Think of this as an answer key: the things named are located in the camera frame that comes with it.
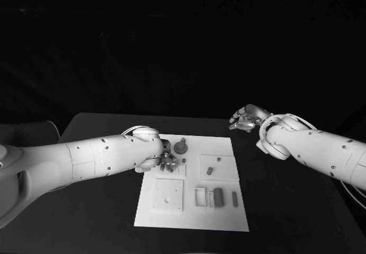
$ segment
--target black table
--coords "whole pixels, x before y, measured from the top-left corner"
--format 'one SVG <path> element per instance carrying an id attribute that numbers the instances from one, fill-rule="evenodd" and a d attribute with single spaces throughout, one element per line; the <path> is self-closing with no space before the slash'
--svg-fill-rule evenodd
<path id="1" fill-rule="evenodd" d="M 229 137 L 249 232 L 134 227 L 143 174 L 134 170 L 45 194 L 2 232 L 7 253 L 365 253 L 366 240 L 329 176 L 262 153 L 229 121 L 81 113 L 59 142 L 149 125 L 161 134 Z"/>

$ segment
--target white mat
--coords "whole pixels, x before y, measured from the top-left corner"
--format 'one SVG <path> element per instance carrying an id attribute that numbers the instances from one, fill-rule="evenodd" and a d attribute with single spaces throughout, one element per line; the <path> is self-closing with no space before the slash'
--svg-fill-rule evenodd
<path id="1" fill-rule="evenodd" d="M 206 160 L 202 162 L 202 155 L 229 156 L 229 159 L 234 156 L 231 139 L 166 134 L 160 134 L 160 138 L 172 142 L 172 152 L 177 157 L 177 164 L 186 165 L 186 173 L 183 174 L 180 170 L 173 175 L 161 174 L 160 167 L 153 168 L 150 172 L 144 173 L 134 226 L 248 232 L 249 227 L 239 181 L 229 182 L 228 180 L 202 179 L 202 164 L 208 163 Z M 173 146 L 182 138 L 186 138 L 189 150 L 183 155 L 177 155 Z M 223 167 L 232 170 L 234 167 L 238 173 L 236 164 L 232 165 L 232 160 L 221 162 L 223 162 L 221 170 L 223 170 Z M 218 173 L 218 165 L 213 168 L 213 172 Z M 174 182 L 161 185 L 161 181 L 156 181 L 159 179 L 172 179 Z M 180 180 L 183 183 L 183 195 L 180 194 L 180 189 L 174 187 L 166 187 L 166 190 L 160 189 L 157 192 L 161 186 L 176 186 L 176 181 Z M 206 189 L 206 208 L 199 208 L 195 205 L 196 187 Z M 208 193 L 215 188 L 222 188 L 223 190 L 225 206 L 212 209 L 208 206 Z M 232 205 L 232 192 L 236 192 L 238 207 Z M 180 200 L 174 199 L 182 199 L 182 209 L 176 209 L 179 208 L 177 204 L 180 204 Z"/>

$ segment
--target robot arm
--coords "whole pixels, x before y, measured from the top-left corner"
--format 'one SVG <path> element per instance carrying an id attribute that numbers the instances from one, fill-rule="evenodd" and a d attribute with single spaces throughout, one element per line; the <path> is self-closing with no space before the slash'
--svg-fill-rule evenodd
<path id="1" fill-rule="evenodd" d="M 290 156 L 319 172 L 366 190 L 366 144 L 320 131 L 298 116 L 274 115 L 249 104 L 231 118 L 229 129 L 246 132 L 259 126 L 257 146 L 285 160 Z"/>
<path id="2" fill-rule="evenodd" d="M 163 165 L 173 171 L 174 164 L 170 142 L 151 128 L 138 128 L 133 136 L 112 135 L 51 146 L 0 145 L 0 194 L 7 195 L 0 196 L 0 229 L 45 193 L 133 168 L 141 173 Z"/>

